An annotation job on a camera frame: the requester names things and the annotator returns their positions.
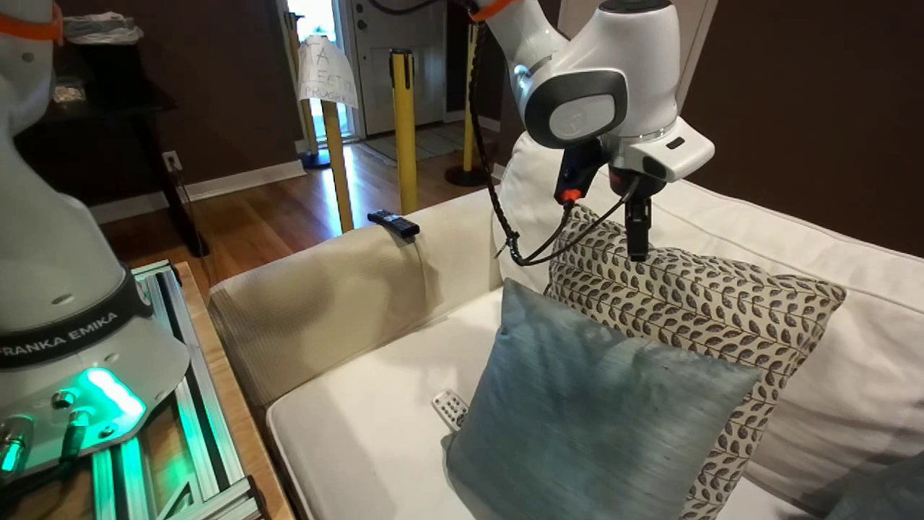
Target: wooden floor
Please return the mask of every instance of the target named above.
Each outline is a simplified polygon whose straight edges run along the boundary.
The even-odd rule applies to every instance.
[[[444,169],[454,166],[458,166],[458,154],[419,166],[419,208],[468,195],[468,189],[444,183]],[[362,146],[346,147],[346,177],[354,225],[367,225],[369,211],[401,208],[395,166],[379,154]],[[165,211],[110,224],[103,234],[131,267],[187,260],[201,290],[340,234],[330,172],[187,208],[210,247],[201,260],[185,251]]]

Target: blue pillow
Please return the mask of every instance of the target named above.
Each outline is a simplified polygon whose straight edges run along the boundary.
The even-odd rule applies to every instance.
[[[924,453],[850,485],[828,520],[924,518]]]
[[[502,328],[444,439],[476,518],[669,520],[761,370],[623,338],[564,303],[502,286]]]

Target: patterned pillow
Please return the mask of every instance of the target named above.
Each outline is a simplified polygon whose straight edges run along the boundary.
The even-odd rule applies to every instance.
[[[561,242],[571,242],[593,221],[593,211],[574,208]],[[723,511],[780,391],[811,355],[845,299],[826,280],[770,276],[679,250],[653,250],[647,263],[633,263],[614,224],[597,225],[551,263],[546,296],[623,336],[766,370],[689,489],[681,518],[695,520]]]

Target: table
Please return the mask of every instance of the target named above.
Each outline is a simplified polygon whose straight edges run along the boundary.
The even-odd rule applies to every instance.
[[[152,130],[152,120],[168,110],[174,110],[174,101],[158,88],[151,88],[145,95],[135,95],[131,101],[125,101],[125,98],[120,101],[87,101],[87,105],[66,105],[66,107],[48,105],[45,117],[35,127],[30,127],[30,133],[21,136],[17,143],[25,143],[31,133],[61,127],[61,124],[89,124],[89,121],[103,121],[103,120],[126,121],[155,189],[168,201],[177,234],[181,237],[181,242],[187,247],[187,251],[194,257],[209,257],[209,242],[196,231],[196,224],[190,221],[190,215],[185,211],[185,205],[177,195],[177,183],[161,162],[161,146]]]
[[[206,299],[194,280],[194,273],[187,263],[177,267],[152,267],[152,270],[174,270],[177,280],[181,283],[181,300],[185,316],[194,331],[196,348],[206,359],[219,410],[224,417],[224,426],[233,439],[233,450],[240,456],[243,475],[248,478],[248,485],[259,502],[262,518],[272,520],[289,520],[292,507],[284,495],[284,485],[276,481],[276,471],[272,465],[272,456],[259,439],[259,430],[255,426],[255,417],[243,398],[243,391],[232,374],[227,355],[223,349],[223,342],[213,332],[213,325],[206,309]],[[170,414],[174,406],[165,406],[161,414],[155,414],[139,443],[145,445],[145,459],[152,475],[151,485],[151,510],[161,511],[170,497],[177,497],[177,481],[187,478],[194,468],[187,456],[181,453],[185,437],[180,430],[177,414]],[[31,484],[30,489],[17,495],[0,495],[0,518],[12,520],[37,520],[37,518],[61,518],[61,520],[89,520],[96,518],[96,489],[92,489],[92,462],[83,459],[74,468],[66,468],[61,475],[45,478],[43,484]]]

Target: black cable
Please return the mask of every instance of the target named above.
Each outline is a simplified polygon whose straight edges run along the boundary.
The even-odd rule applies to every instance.
[[[408,10],[393,10],[393,7],[385,7],[380,0],[369,0],[373,10],[385,11],[385,14],[393,14],[393,17],[403,17],[403,14],[414,14],[414,11],[422,11],[428,7],[432,7],[437,0],[422,0],[416,7],[408,7]]]
[[[479,65],[481,65],[481,45],[486,45],[486,27],[479,24],[476,27],[476,45],[473,45],[473,58],[471,58],[471,81],[468,81],[468,110],[471,110],[471,121],[473,121],[473,146],[479,151],[479,162],[486,172],[493,172],[490,162],[489,162],[489,147],[486,147],[486,133],[481,133],[481,124],[479,124],[479,110],[476,110],[476,72],[479,72]],[[626,198],[633,198],[637,192],[637,183],[633,183],[633,189],[606,211],[600,215],[595,224],[588,224],[587,229],[578,231],[578,237],[567,247],[561,247],[556,251],[541,257],[548,247],[556,242],[556,237],[567,231],[567,225],[571,224],[571,211],[574,205],[564,205],[564,216],[556,224],[556,229],[546,237],[546,242],[532,251],[532,254],[520,254],[520,234],[515,231],[515,225],[507,224],[502,205],[500,205],[500,198],[497,198],[497,189],[493,189],[493,177],[489,173],[486,177],[486,185],[489,185],[489,198],[490,198],[490,205],[493,205],[493,216],[506,234],[506,250],[510,250],[510,260],[518,267],[541,267],[541,263],[551,263],[555,257],[571,251],[580,241],[587,241],[600,224],[606,224],[620,205]]]

